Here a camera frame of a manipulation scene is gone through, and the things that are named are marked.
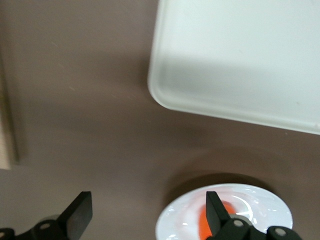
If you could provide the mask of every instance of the white plastic container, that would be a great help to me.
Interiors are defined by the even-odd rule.
[[[148,87],[168,109],[320,134],[320,0],[160,0]]]

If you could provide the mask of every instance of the brown table surface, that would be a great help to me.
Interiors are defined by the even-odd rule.
[[[320,136],[165,109],[147,74],[155,0],[0,1],[0,46],[20,163],[0,170],[0,227],[16,233],[92,191],[83,240],[155,239],[194,188],[246,183],[320,236]]]

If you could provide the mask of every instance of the orange object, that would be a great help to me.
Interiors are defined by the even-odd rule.
[[[236,210],[227,201],[222,201],[224,208],[229,214],[236,214]],[[199,237],[200,240],[206,240],[208,237],[212,237],[209,224],[206,217],[206,206],[203,206],[199,215]]]

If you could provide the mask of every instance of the white plate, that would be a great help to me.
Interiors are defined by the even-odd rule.
[[[320,0],[160,0],[148,76],[162,106],[320,134]]]
[[[288,206],[278,196],[263,188],[237,183],[205,186],[190,191],[161,213],[155,227],[157,240],[199,240],[199,215],[206,204],[206,192],[215,191],[222,201],[230,203],[238,215],[266,233],[270,226],[292,229]]]

